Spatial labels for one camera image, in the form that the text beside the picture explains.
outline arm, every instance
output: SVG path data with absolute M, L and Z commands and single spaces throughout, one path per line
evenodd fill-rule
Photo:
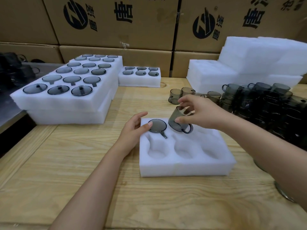
M 295 201 L 307 211 L 307 152 L 223 110 L 207 98 L 186 95 L 181 106 L 195 110 L 192 116 L 176 119 L 214 128 L 233 138 Z
M 150 122 L 140 127 L 140 118 L 145 115 L 147 112 L 138 113 L 125 124 L 116 143 L 57 216 L 50 230 L 102 229 L 120 164 L 138 143 L 141 134 L 152 126 Z

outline wood grain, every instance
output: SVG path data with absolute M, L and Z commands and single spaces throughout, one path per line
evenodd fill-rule
M 0 190 L 55 129 L 56 126 L 36 126 L 0 158 Z
M 189 85 L 183 78 L 162 78 L 161 84 L 119 87 L 103 125 L 58 126 L 0 189 L 0 222 L 50 225 L 125 122 L 144 110 L 148 117 L 170 116 L 170 89 Z M 237 160 L 229 177 L 141 178 L 134 149 L 122 163 L 106 228 L 306 229 L 307 213 L 284 199 L 273 178 L 233 139 L 222 136 Z

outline glass mug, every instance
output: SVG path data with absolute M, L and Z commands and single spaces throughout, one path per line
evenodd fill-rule
M 171 117 L 169 118 L 169 125 L 171 126 L 172 129 L 175 131 L 183 132 L 185 134 L 190 134 L 193 131 L 193 125 L 192 124 L 185 124 L 185 123 L 176 123 L 175 119 L 180 116 L 188 116 L 192 114 L 185 114 L 187 109 L 185 109 L 182 106 L 177 106 L 172 113 Z

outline glass base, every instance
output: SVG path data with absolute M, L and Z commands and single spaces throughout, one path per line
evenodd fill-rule
M 296 201 L 294 200 L 294 198 L 292 198 L 291 196 L 288 196 L 287 193 L 285 191 L 282 190 L 282 188 L 280 187 L 280 185 L 274 181 L 274 185 L 276 187 L 276 189 L 278 190 L 278 192 L 283 196 L 285 197 L 287 200 L 293 202 L 293 203 L 296 203 Z
M 263 170 L 264 172 L 267 173 L 267 171 L 265 171 L 265 170 L 257 163 L 257 161 L 254 160 L 254 163 L 255 163 L 255 165 L 256 165 L 259 169 L 261 169 L 261 170 Z

